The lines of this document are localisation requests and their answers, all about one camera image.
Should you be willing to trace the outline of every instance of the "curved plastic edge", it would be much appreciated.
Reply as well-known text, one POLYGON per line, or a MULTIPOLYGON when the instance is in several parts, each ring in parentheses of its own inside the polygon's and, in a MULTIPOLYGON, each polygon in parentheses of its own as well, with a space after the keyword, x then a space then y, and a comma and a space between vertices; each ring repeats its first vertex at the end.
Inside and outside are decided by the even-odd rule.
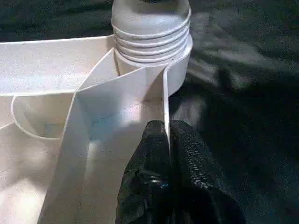
POLYGON ((18 98, 18 96, 15 96, 11 102, 11 107, 10 107, 10 111, 11 111, 11 115, 13 117, 14 123, 15 125, 25 134, 29 135, 32 138, 36 138, 36 139, 40 139, 40 140, 48 140, 48 141, 59 141, 59 138, 47 138, 47 137, 42 137, 42 136, 38 136, 35 134, 30 133, 29 131, 27 131, 26 129, 24 129, 20 123, 18 122, 18 119, 15 117, 14 115, 14 102, 15 100, 18 98))

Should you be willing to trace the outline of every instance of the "white plastic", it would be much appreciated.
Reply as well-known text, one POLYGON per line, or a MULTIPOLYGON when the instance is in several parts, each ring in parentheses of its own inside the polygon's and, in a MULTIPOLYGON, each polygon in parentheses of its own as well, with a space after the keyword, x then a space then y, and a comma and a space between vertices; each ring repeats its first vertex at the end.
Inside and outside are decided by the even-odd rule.
POLYGON ((147 122, 162 120, 170 139, 168 97, 192 49, 189 12, 185 5, 173 15, 171 32, 162 24, 127 39, 114 29, 117 36, 0 43, 2 223, 114 223, 121 177, 147 122), (115 39, 126 49, 114 49, 115 39), (59 128, 46 132, 49 124, 59 128))
POLYGON ((59 140, 72 96, 72 93, 62 93, 14 97, 11 105, 14 122, 31 137, 59 140))
POLYGON ((169 63, 187 45, 188 0, 115 0, 112 26, 119 53, 130 61, 169 63))
POLYGON ((74 92, 114 36, 0 43, 0 95, 74 92))

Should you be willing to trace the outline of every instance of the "dark fabric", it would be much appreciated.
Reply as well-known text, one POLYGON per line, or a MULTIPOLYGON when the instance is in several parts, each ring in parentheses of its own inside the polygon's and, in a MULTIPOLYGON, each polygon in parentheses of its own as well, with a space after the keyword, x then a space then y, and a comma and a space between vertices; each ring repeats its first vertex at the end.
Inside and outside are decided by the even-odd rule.
MULTIPOLYGON (((0 41, 112 33, 112 0, 3 0, 0 41)), ((189 0, 194 47, 171 118, 209 146, 248 223, 299 223, 299 7, 189 0)))
POLYGON ((196 127, 248 223, 298 223, 299 89, 256 84, 242 92, 187 76, 170 97, 173 119, 196 127))

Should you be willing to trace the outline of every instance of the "white plastic container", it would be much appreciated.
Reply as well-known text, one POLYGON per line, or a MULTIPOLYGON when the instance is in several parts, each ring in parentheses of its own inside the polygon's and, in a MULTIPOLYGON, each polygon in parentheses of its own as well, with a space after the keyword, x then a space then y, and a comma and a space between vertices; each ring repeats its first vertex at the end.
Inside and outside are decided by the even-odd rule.
POLYGON ((177 3, 179 16, 156 33, 124 36, 136 23, 114 28, 116 36, 0 43, 2 223, 114 223, 121 177, 147 122, 162 120, 170 137, 168 97, 192 49, 189 5, 177 3))

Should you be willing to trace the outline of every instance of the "plastic rim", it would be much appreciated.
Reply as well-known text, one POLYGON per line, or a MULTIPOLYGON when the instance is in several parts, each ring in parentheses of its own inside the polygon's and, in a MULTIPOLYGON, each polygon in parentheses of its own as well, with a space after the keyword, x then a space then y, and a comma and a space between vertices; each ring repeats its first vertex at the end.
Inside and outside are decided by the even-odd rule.
POLYGON ((147 35, 131 34, 131 33, 127 33, 125 31, 122 31, 122 30, 118 29, 113 23, 111 25, 112 25, 115 33, 118 32, 118 33, 120 33, 124 36, 132 37, 132 38, 140 39, 140 40, 155 39, 155 38, 167 36, 169 34, 172 34, 176 31, 178 31, 179 29, 181 29, 183 26, 185 26, 189 22, 190 17, 191 17, 191 9, 189 9, 189 13, 187 15, 187 18, 179 26, 177 26, 175 28, 172 28, 168 31, 165 31, 165 32, 162 32, 162 33, 157 33, 157 34, 147 34, 147 35))
POLYGON ((124 56, 125 58, 127 58, 128 60, 134 61, 134 62, 139 62, 139 63, 155 63, 155 62, 161 62, 161 61, 165 61, 167 59, 170 59, 172 57, 174 57, 176 54, 178 54, 180 51, 182 51, 186 45, 187 45, 188 39, 186 39, 185 43, 175 52, 171 53, 170 55, 164 56, 164 57, 160 57, 160 58, 152 58, 152 59, 141 59, 141 58, 136 58, 136 57, 132 57, 132 56, 128 56, 126 54, 123 54, 122 52, 119 51, 119 53, 124 56))
POLYGON ((168 47, 168 48, 165 48, 165 49, 162 49, 162 50, 156 50, 156 51, 138 51, 138 50, 131 50, 131 49, 128 49, 126 47, 123 47, 119 42, 118 40, 116 40, 116 43, 118 44, 118 47, 121 49, 122 52, 124 53, 129 53, 129 54, 133 54, 133 55, 136 55, 136 56, 153 56, 153 55, 160 55, 160 54, 163 54, 163 53, 166 53, 166 52, 169 52, 171 50, 174 50, 175 48, 179 47, 183 42, 186 41, 186 39, 188 38, 189 36, 189 31, 185 34, 185 36, 179 41, 177 42, 176 44, 168 47))
POLYGON ((121 37, 116 36, 117 41, 123 46, 123 45, 129 45, 132 47, 136 47, 136 48, 154 48, 154 47, 160 47, 166 44, 169 44, 171 42, 175 42, 176 40, 178 40, 181 36, 183 36, 186 32, 189 32, 189 26, 190 26, 190 22, 186 25, 186 27, 184 28, 184 30, 182 32, 180 32, 178 35, 165 40, 165 41, 160 41, 157 43, 134 43, 134 42, 130 42, 127 40, 122 39, 121 37))

